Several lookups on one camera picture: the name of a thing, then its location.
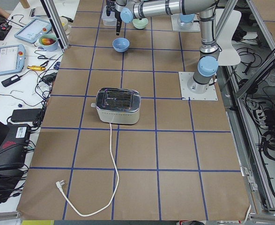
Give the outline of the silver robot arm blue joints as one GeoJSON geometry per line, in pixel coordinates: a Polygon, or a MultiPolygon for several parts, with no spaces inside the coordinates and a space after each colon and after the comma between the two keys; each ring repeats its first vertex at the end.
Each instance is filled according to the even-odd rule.
{"type": "Polygon", "coordinates": [[[198,84],[208,84],[218,69],[219,47],[216,43],[215,10],[216,0],[124,0],[120,12],[122,22],[131,23],[160,15],[199,14],[201,46],[200,59],[193,79],[198,84]]]}

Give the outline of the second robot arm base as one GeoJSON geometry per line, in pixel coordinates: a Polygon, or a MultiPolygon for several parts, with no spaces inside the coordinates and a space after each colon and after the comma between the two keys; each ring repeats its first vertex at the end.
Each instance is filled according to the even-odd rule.
{"type": "Polygon", "coordinates": [[[174,14],[171,16],[171,23],[173,31],[200,33],[200,21],[196,14],[174,14]]]}

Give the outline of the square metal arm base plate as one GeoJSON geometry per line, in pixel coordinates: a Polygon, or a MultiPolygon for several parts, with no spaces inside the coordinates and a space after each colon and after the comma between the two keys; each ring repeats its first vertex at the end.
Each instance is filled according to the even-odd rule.
{"type": "Polygon", "coordinates": [[[208,84],[198,84],[193,79],[194,72],[179,72],[182,100],[217,101],[217,93],[213,78],[208,84]]]}

